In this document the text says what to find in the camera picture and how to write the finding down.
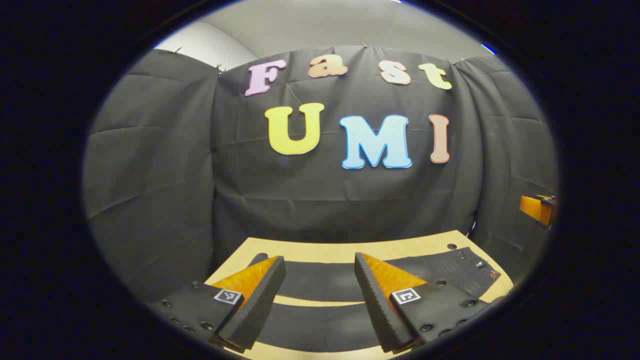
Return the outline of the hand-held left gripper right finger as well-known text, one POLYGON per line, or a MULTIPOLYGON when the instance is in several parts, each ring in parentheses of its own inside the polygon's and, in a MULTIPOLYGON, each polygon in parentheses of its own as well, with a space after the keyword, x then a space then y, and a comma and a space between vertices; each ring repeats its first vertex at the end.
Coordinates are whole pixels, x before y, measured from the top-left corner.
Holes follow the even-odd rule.
POLYGON ((423 279, 363 252, 355 254, 354 273, 375 335, 384 353, 441 347, 470 332, 505 302, 485 298, 484 285, 498 272, 471 251, 454 251, 461 266, 423 279))

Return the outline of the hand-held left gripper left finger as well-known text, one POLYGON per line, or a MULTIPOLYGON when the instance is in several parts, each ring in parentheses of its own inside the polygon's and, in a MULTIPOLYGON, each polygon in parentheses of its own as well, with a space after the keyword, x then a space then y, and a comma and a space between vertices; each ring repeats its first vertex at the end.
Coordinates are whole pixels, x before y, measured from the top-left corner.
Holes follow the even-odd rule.
POLYGON ((286 277, 284 256, 258 262, 213 284, 199 281, 148 303, 153 314, 203 346, 253 348, 286 277))

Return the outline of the dark grey jeans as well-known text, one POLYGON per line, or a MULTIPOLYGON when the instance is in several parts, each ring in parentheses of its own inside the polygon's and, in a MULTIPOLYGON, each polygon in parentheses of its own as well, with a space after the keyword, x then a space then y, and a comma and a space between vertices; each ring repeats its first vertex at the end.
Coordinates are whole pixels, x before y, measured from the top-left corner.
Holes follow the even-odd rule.
MULTIPOLYGON (((390 264, 427 282, 445 281, 482 296, 494 283, 490 265, 478 267, 470 248, 390 260, 390 264)), ((308 353, 341 353, 378 346, 352 263, 287 260, 279 296, 337 302, 338 306, 294 306, 274 303, 259 343, 308 353)))

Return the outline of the black backdrop cloth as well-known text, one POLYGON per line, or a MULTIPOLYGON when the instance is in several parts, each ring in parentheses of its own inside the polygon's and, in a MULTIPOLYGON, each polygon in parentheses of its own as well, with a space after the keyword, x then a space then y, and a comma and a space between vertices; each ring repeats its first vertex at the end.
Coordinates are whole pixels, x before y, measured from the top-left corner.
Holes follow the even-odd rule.
POLYGON ((248 238, 369 243, 457 230, 512 280, 547 243, 521 196, 557 196, 550 116, 498 57, 383 47, 270 55, 219 72, 154 49, 89 131, 87 219, 154 301, 248 238))

